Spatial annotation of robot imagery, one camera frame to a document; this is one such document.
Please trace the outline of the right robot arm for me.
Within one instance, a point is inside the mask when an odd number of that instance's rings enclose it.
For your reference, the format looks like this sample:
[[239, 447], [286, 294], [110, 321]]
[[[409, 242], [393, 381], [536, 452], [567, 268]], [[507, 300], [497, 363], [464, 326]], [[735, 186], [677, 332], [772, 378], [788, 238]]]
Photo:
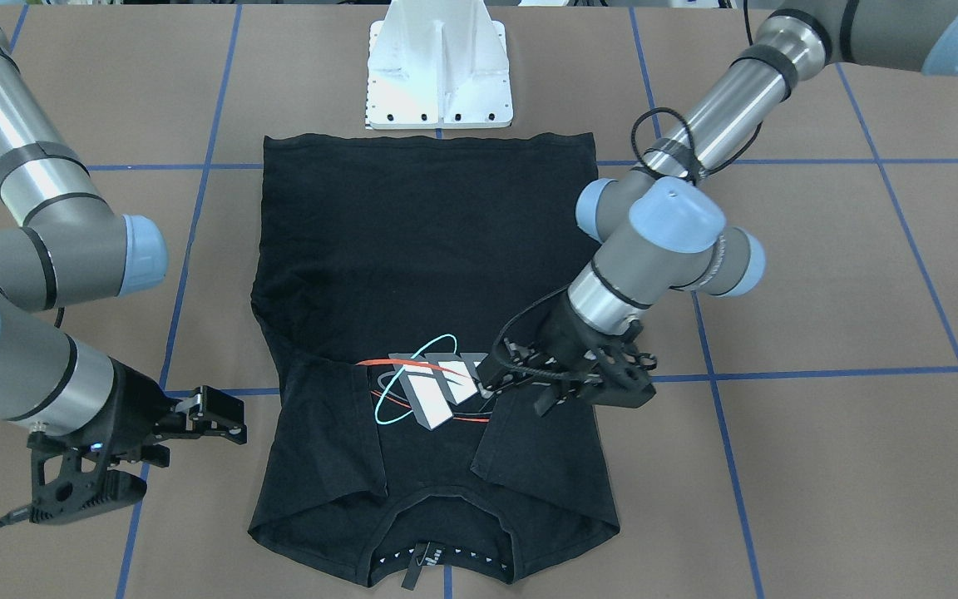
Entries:
[[0, 26], [0, 421], [103, 458], [167, 465], [157, 424], [176, 402], [126, 365], [38, 318], [162, 283], [159, 227], [118, 215], [24, 82]]

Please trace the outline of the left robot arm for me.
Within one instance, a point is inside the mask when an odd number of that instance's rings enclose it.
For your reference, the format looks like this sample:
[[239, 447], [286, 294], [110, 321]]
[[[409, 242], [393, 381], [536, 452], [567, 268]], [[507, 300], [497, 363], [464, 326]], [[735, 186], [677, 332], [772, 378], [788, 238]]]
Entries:
[[756, 236], [729, 226], [702, 184], [731, 166], [776, 106], [826, 66], [851, 63], [958, 77], [958, 1], [784, 1], [687, 114], [655, 107], [677, 126], [636, 149], [627, 176], [593, 181], [575, 223], [600, 244], [529, 344], [502, 327], [478, 365], [493, 399], [535, 384], [537, 414], [578, 399], [639, 407], [654, 397], [657, 360], [636, 348], [643, 315], [669, 291], [745, 295], [767, 268]]

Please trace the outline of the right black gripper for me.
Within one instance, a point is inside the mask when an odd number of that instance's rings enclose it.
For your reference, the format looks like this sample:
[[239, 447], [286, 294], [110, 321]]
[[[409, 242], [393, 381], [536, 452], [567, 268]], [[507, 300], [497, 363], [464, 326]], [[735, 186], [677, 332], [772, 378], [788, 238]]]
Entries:
[[[244, 402], [223, 390], [202, 384], [190, 397], [172, 399], [153, 379], [129, 365], [111, 360], [114, 382], [106, 405], [88, 424], [88, 450], [106, 456], [111, 465], [121, 462], [170, 465], [170, 450], [163, 441], [221, 438], [247, 443]], [[197, 428], [186, 429], [187, 421]]]

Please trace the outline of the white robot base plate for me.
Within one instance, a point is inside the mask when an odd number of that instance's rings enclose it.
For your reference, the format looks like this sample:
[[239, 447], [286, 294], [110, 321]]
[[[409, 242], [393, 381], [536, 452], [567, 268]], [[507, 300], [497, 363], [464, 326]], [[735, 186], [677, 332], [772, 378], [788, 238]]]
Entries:
[[392, 1], [369, 28], [365, 109], [374, 130], [509, 126], [506, 28], [483, 1]]

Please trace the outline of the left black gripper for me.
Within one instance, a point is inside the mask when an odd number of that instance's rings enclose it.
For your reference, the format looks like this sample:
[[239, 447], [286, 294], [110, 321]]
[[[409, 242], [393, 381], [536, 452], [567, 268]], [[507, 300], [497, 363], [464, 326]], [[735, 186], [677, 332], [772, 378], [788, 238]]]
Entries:
[[542, 391], [533, 403], [537, 417], [544, 418], [562, 405], [578, 404], [579, 394], [585, 390], [590, 368], [594, 365], [594, 356], [583, 341], [585, 329], [598, 331], [575, 313], [569, 295], [560, 293], [556, 296], [554, 308], [537, 331], [535, 348], [521, 363], [522, 368], [539, 373], [531, 375], [511, 370], [498, 363], [500, 355], [487, 355], [479, 363], [480, 397], [493, 399], [528, 384], [542, 384]]

